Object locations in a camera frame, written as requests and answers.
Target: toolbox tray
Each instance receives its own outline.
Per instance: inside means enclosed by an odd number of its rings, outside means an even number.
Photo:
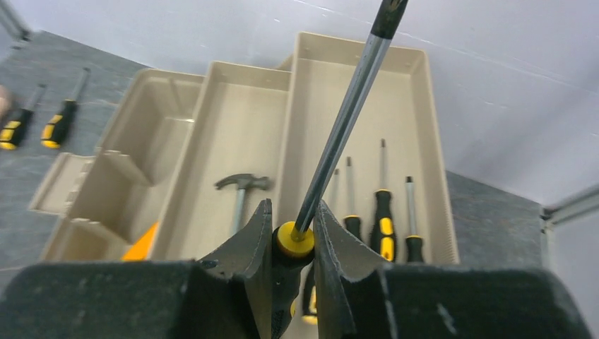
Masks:
[[[95,156],[59,156],[33,199],[32,209],[59,215],[42,259],[119,260],[157,221],[150,259],[201,258],[234,232],[235,187],[213,186],[231,174],[273,180],[270,191],[247,194],[244,222],[264,198],[273,199],[274,227],[294,220],[363,47],[302,32],[280,69],[216,61],[206,79],[141,71]],[[426,261],[458,263],[429,61],[421,50],[389,49],[338,165],[330,207],[339,219],[350,212],[350,156],[365,239],[380,188],[382,138],[398,238],[408,235],[411,176]],[[80,174],[70,182],[61,174],[67,170]],[[405,262],[403,243],[398,262]]]

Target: yellow ring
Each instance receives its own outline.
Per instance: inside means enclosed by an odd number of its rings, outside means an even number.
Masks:
[[[42,140],[42,145],[48,148],[60,148],[60,145],[56,141]]]
[[[291,303],[291,307],[289,308],[289,313],[291,313],[291,317],[295,315],[295,300]]]
[[[17,146],[15,146],[12,143],[0,143],[0,147],[2,147],[5,150],[14,150],[17,148]]]
[[[279,227],[277,232],[277,243],[281,251],[285,252],[288,256],[293,258],[303,258],[310,254],[314,249],[314,233],[311,229],[308,229],[304,239],[300,242],[296,242],[291,237],[294,226],[295,221],[289,221]]]
[[[310,325],[318,325],[318,317],[317,316],[303,316],[302,319],[309,323]]]

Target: hammer head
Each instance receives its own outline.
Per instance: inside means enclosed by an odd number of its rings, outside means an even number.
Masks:
[[[256,178],[253,174],[235,174],[217,182],[214,186],[221,189],[229,184],[237,184],[237,190],[262,189],[267,191],[271,187],[271,181],[268,177]]]

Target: metal frame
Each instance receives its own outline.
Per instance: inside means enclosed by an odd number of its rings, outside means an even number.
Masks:
[[[0,0],[0,24],[13,40],[29,41],[31,29],[23,22],[7,0]]]
[[[599,184],[559,204],[541,208],[541,259],[544,267],[555,269],[555,229],[592,213],[599,213]]]

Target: toolbox compartment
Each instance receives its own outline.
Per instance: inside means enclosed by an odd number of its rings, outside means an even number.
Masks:
[[[42,259],[118,260],[158,220],[189,143],[202,82],[139,71],[95,157],[57,158],[30,206],[61,216]],[[64,173],[77,168],[79,179],[69,185]]]
[[[290,73],[213,62],[170,204],[161,218],[151,259],[202,258],[234,233],[235,185],[214,183],[232,174],[269,177],[277,168]],[[271,191],[246,195],[243,223]]]
[[[278,171],[280,186],[275,197],[278,224],[297,217],[363,47],[362,42],[311,33],[298,35],[285,122],[285,148]],[[345,159],[350,156],[356,212],[362,218],[364,240],[368,240],[374,222],[374,192],[381,188],[382,138],[386,140],[387,188],[393,194],[391,210],[398,238],[408,236],[405,178],[411,176],[426,261],[457,263],[429,64],[423,51],[389,49],[338,164],[336,206],[329,207],[340,219],[352,214],[347,206],[345,184]],[[402,243],[397,262],[405,259]]]

